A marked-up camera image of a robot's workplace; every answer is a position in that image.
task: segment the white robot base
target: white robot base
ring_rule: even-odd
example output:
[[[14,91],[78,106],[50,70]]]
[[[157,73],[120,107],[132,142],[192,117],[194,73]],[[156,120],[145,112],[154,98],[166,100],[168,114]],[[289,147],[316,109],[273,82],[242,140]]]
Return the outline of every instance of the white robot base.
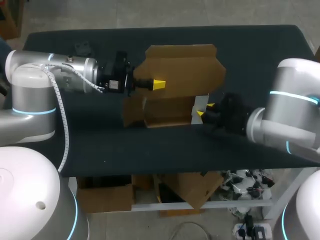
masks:
[[[77,199],[42,154],[0,148],[0,240],[89,240]]]

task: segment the white cable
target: white cable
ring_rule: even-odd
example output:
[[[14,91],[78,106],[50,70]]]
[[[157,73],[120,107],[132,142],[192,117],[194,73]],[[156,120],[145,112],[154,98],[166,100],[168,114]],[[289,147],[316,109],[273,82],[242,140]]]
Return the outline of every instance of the white cable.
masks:
[[[93,89],[97,90],[100,93],[103,93],[104,87],[97,86],[94,83],[90,82],[80,72],[78,72],[73,67],[71,67],[69,65],[66,65],[66,64],[48,63],[48,64],[40,64],[40,66],[41,66],[41,70],[48,76],[48,78],[49,78],[49,80],[50,80],[50,82],[51,82],[51,84],[53,86],[53,89],[54,89],[54,92],[55,92],[55,95],[56,95],[56,98],[57,98],[57,101],[58,101],[58,105],[59,105],[59,108],[60,108],[61,117],[62,117],[62,123],[63,123],[63,128],[64,128],[65,145],[64,145],[64,152],[63,152],[62,161],[61,161],[60,166],[58,168],[58,172],[61,173],[62,169],[65,166],[65,163],[66,163],[67,157],[68,157],[68,153],[69,153],[69,146],[70,146],[69,128],[68,128],[68,122],[67,122],[64,103],[62,101],[62,97],[61,97],[61,94],[60,94],[60,90],[59,90],[58,84],[56,82],[55,75],[52,72],[50,72],[48,69],[46,69],[46,67],[52,66],[52,67],[58,67],[58,68],[62,68],[62,69],[67,69],[67,70],[71,71],[72,73],[74,73],[75,75],[77,75],[86,84],[88,84],[89,86],[91,86]]]
[[[68,122],[67,122],[64,103],[63,103],[62,98],[61,98],[60,90],[59,90],[58,84],[56,82],[55,75],[52,72],[50,72],[49,70],[47,70],[44,65],[41,66],[41,70],[48,76],[48,78],[49,78],[49,80],[50,80],[50,82],[51,82],[51,84],[53,86],[53,89],[54,89],[54,92],[55,92],[55,95],[56,95],[56,98],[57,98],[57,101],[58,101],[58,105],[59,105],[59,108],[60,108],[61,117],[62,117],[65,144],[64,144],[64,153],[63,153],[62,161],[61,161],[60,166],[58,168],[58,172],[61,173],[61,171],[64,168],[65,163],[67,161],[68,152],[69,152],[69,145],[70,145],[69,144]]]
[[[210,233],[203,227],[201,226],[200,224],[196,223],[196,222],[193,222],[193,221],[185,221],[185,222],[182,222],[180,224],[178,224],[172,231],[172,234],[171,236],[169,237],[169,240],[173,240],[175,239],[175,237],[177,236],[178,232],[181,230],[181,228],[186,225],[186,224],[189,224],[189,225],[195,225],[197,227],[199,227],[205,234],[205,237],[207,240],[211,240],[211,236],[210,236]]]
[[[104,87],[95,85],[94,83],[90,82],[88,79],[86,79],[80,72],[78,72],[77,70],[75,70],[72,66],[69,66],[67,64],[54,64],[54,63],[48,63],[46,64],[46,66],[50,66],[50,67],[59,67],[62,69],[67,69],[71,72],[73,72],[75,75],[77,75],[79,78],[81,78],[86,84],[88,84],[90,87],[92,87],[93,89],[97,90],[99,93],[104,93],[103,90],[105,89]]]

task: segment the flattened cardboard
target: flattened cardboard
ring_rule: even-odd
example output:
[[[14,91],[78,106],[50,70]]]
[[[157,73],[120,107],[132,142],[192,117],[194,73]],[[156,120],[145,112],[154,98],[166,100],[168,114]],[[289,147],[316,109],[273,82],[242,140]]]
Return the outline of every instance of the flattened cardboard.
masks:
[[[165,89],[137,89],[125,99],[124,126],[136,122],[149,128],[191,124],[195,97],[208,95],[224,81],[226,69],[216,53],[212,44],[151,46],[134,77],[165,81]]]
[[[223,83],[226,73],[216,52],[212,44],[151,46],[133,75],[165,81],[165,89],[137,91],[148,100],[209,94]]]
[[[161,204],[161,194],[159,189],[159,184],[161,183],[159,177],[154,174],[153,183],[154,183],[154,191],[158,202]],[[175,216],[185,216],[185,215],[194,215],[194,214],[201,214],[204,213],[204,209],[177,209],[177,210],[160,210],[159,215],[160,217],[175,217]]]
[[[224,180],[214,171],[161,174],[159,179],[194,209],[200,209]]]

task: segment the robotic arm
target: robotic arm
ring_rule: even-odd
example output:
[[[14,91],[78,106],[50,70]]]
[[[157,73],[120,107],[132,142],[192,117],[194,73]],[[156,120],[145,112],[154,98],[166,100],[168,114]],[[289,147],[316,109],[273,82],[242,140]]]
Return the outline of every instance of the robotic arm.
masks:
[[[127,54],[121,51],[116,53],[112,68],[99,66],[93,58],[10,52],[5,74],[11,83],[12,109],[0,110],[0,146],[51,138],[55,134],[56,98],[61,112],[64,111],[59,89],[85,94],[96,90],[125,97],[136,88],[153,91],[165,87],[164,81],[135,79],[133,70]],[[64,128],[68,129],[66,120]]]
[[[250,141],[320,163],[320,63],[283,60],[266,108],[245,106],[226,94],[200,112],[204,123],[246,136]],[[320,239],[320,171],[311,175],[278,218],[275,240]]]

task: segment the cardboard flap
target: cardboard flap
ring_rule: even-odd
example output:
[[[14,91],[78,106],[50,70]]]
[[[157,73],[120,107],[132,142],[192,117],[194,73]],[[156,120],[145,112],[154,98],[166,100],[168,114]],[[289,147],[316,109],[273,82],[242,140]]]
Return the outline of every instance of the cardboard flap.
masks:
[[[217,48],[204,45],[152,45],[145,51],[146,58],[205,58],[215,57]]]
[[[194,209],[199,209],[222,184],[224,178],[214,171],[161,174],[160,180]]]

